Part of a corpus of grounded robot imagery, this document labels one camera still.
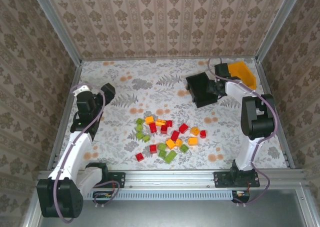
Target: orange container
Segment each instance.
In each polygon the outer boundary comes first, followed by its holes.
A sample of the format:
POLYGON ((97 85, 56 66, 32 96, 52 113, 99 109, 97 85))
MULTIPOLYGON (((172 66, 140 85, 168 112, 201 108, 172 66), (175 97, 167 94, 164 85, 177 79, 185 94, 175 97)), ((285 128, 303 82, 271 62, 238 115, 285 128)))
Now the orange container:
POLYGON ((232 77, 239 77, 240 80, 242 80, 242 82, 252 90, 257 88, 256 77, 250 71, 248 66, 246 66, 245 62, 228 63, 228 69, 232 77))

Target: lime green block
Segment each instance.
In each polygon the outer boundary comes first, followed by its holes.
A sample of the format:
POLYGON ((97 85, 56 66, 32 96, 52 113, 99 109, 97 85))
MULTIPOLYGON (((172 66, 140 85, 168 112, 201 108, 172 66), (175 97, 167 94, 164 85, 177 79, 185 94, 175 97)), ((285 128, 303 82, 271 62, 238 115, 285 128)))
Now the lime green block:
POLYGON ((168 155, 164 158, 164 161, 167 164, 170 164, 176 156, 177 156, 177 153, 174 150, 171 150, 170 153, 168 153, 168 155))
POLYGON ((189 150, 188 146, 186 146, 185 144, 183 144, 181 147, 180 147, 180 150, 182 153, 187 153, 187 151, 189 150))
POLYGON ((145 142, 145 143, 147 143, 149 140, 150 140, 150 136, 149 135, 145 135, 145 136, 143 136, 143 141, 145 142))
POLYGON ((144 128, 142 127, 141 124, 138 124, 138 125, 135 127, 135 130, 138 131, 138 132, 142 131, 143 129, 144 129, 144 128))
POLYGON ((164 159, 166 157, 166 155, 167 155, 167 152, 165 152, 164 150, 160 150, 160 152, 159 152, 160 158, 164 159))
POLYGON ((144 137, 144 134, 142 132, 138 132, 135 135, 137 137, 138 140, 141 140, 144 137))
POLYGON ((160 143, 159 146, 158 146, 158 149, 160 151, 165 151, 167 148, 167 145, 165 143, 160 143))
POLYGON ((141 119, 141 118, 138 118, 138 119, 136 120, 136 123, 137 123, 138 125, 142 125, 144 122, 145 122, 145 121, 144 121, 143 119, 141 119))

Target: floor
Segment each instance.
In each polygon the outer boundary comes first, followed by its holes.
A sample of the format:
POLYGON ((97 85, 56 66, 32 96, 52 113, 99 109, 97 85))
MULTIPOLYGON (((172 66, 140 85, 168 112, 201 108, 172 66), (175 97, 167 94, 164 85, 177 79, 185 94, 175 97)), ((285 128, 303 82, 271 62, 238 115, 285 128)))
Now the floor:
MULTIPOLYGON (((186 77, 205 72, 208 59, 157 59, 91 61, 82 63, 82 82, 103 86, 111 83, 116 97, 105 107, 92 147, 83 156, 87 162, 104 162, 111 170, 188 170, 228 169, 240 151, 243 134, 240 127, 241 104, 232 97, 223 97, 218 103, 197 108, 186 91, 186 77), (136 138, 136 120, 153 116, 154 119, 173 120, 168 135, 151 134, 144 124, 143 133, 151 136, 147 143, 136 138), (149 145, 164 143, 182 123, 207 131, 207 138, 198 137, 199 144, 187 153, 174 148, 177 156, 167 164, 157 154, 150 154, 149 145), (137 162, 136 154, 144 160, 137 162)), ((256 76, 257 92, 262 94, 253 58, 223 59, 223 62, 244 61, 256 76)), ((211 66, 219 59, 212 59, 211 66)), ((209 78, 213 76, 206 71, 209 78)), ((69 129, 77 111, 74 103, 62 150, 69 138, 69 129)), ((179 138, 188 142, 187 131, 179 138)), ((277 137, 266 142, 256 159, 258 168, 286 168, 277 137)))

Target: toy block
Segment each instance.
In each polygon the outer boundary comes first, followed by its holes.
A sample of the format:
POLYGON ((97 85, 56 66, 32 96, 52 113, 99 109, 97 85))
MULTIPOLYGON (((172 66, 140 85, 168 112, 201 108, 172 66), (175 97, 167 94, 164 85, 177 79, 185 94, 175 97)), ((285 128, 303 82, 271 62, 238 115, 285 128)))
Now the toy block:
POLYGON ((151 133, 156 133, 156 132, 157 132, 156 123, 150 123, 150 124, 149 124, 149 127, 150 127, 151 133))
POLYGON ((167 145, 165 143, 160 143, 159 146, 158 146, 158 149, 160 151, 165 151, 167 148, 167 145))
POLYGON ((197 127, 193 127, 191 128, 190 133, 194 136, 198 136, 200 134, 200 130, 197 127))
POLYGON ((175 141, 175 145, 178 146, 179 148, 182 146, 182 144, 183 144, 183 141, 179 138, 175 141))
POLYGON ((166 122, 165 122, 165 124, 168 126, 168 127, 172 127, 172 120, 167 120, 166 122))
POLYGON ((175 142, 173 142, 172 139, 168 139, 165 143, 169 147, 170 150, 172 150, 176 146, 175 142))
POLYGON ((165 152, 164 150, 160 150, 158 156, 159 156, 160 158, 164 159, 164 158, 166 157, 166 155, 167 155, 167 152, 165 152))
POLYGON ((171 150, 170 153, 168 153, 168 155, 164 158, 164 161, 167 164, 170 164, 176 156, 177 156, 177 153, 174 150, 171 150))
POLYGON ((162 120, 162 119, 157 119, 155 124, 157 126, 165 126, 166 125, 166 121, 165 120, 162 120))
POLYGON ((198 144, 198 139, 197 137, 191 137, 188 140, 188 143, 190 146, 196 146, 198 144))
POLYGON ((150 145, 150 154, 156 154, 157 153, 157 146, 155 144, 150 145))
POLYGON ((189 126, 186 125, 185 123, 183 123, 180 128, 179 128, 179 131, 181 134, 184 134, 187 130, 189 129, 189 126))
POLYGON ((142 140, 147 143, 150 140, 150 136, 149 135, 145 135, 143 136, 142 140))
POLYGON ((168 133, 168 126, 162 125, 161 126, 161 134, 166 135, 168 133))
POLYGON ((150 124, 153 123, 153 122, 155 122, 153 116, 148 116, 147 118, 145 118, 145 123, 146 123, 147 125, 150 125, 150 124))
POLYGON ((201 130, 201 131, 200 131, 200 137, 201 137, 202 139, 205 139, 205 138, 207 137, 207 132, 206 132, 205 130, 201 130))
POLYGON ((144 121, 143 119, 141 119, 141 118, 138 118, 138 119, 136 120, 137 125, 142 125, 144 122, 145 122, 145 121, 144 121))
POLYGON ((135 136, 140 141, 144 137, 144 134, 142 132, 138 132, 135 134, 135 136))
POLYGON ((172 135, 171 135, 171 139, 173 140, 173 141, 177 141, 177 139, 178 139, 178 137, 179 137, 179 132, 178 131, 173 131, 173 133, 172 133, 172 135))
POLYGON ((136 154, 135 157, 138 162, 143 161, 145 159, 142 153, 136 154))
POLYGON ((186 146, 185 144, 183 144, 183 145, 181 146, 180 150, 181 150, 182 153, 185 154, 185 153, 187 153, 187 151, 189 150, 189 147, 186 146))
POLYGON ((141 132, 144 128, 142 127, 141 124, 138 124, 136 127, 135 127, 135 130, 138 131, 138 132, 141 132))

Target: patterned wallpaper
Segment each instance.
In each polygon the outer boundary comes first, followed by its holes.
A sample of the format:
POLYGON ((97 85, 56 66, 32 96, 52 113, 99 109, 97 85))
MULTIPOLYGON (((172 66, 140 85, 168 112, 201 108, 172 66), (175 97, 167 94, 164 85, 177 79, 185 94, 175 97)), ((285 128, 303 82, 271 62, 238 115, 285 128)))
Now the patterned wallpaper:
POLYGON ((320 207, 320 0, 297 1, 262 64, 296 167, 320 207))
POLYGON ((84 60, 255 56, 283 0, 50 0, 84 60))
POLYGON ((0 0, 0 226, 23 220, 74 71, 36 0, 0 0))

